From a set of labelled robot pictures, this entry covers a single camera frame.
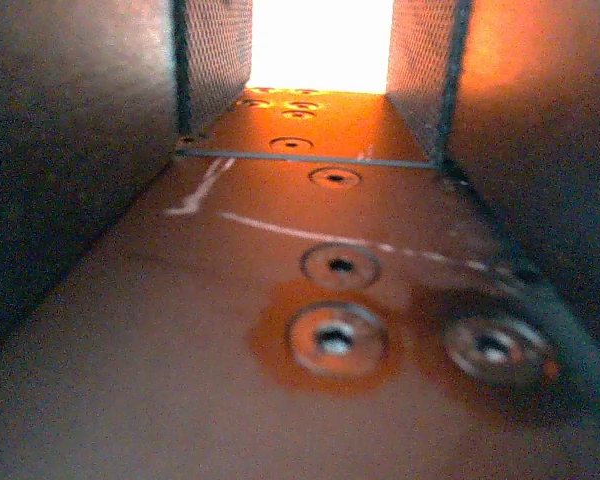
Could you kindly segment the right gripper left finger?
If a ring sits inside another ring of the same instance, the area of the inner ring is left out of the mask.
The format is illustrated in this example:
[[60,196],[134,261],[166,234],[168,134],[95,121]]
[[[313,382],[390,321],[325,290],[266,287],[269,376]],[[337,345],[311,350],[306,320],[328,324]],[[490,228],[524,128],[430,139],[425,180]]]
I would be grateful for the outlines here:
[[251,73],[249,1],[0,1],[0,345]]

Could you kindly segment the orange t shirt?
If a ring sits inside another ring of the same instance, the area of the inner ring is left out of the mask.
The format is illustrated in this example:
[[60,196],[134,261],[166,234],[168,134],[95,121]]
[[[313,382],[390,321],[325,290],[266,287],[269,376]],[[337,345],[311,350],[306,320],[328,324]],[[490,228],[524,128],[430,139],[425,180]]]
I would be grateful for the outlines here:
[[253,3],[251,87],[383,93],[393,3]]

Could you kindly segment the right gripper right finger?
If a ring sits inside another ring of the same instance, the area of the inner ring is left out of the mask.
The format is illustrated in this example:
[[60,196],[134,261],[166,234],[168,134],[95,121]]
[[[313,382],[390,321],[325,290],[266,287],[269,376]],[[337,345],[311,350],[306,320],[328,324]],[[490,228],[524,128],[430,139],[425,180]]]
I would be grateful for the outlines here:
[[600,347],[600,1],[397,1],[387,92]]

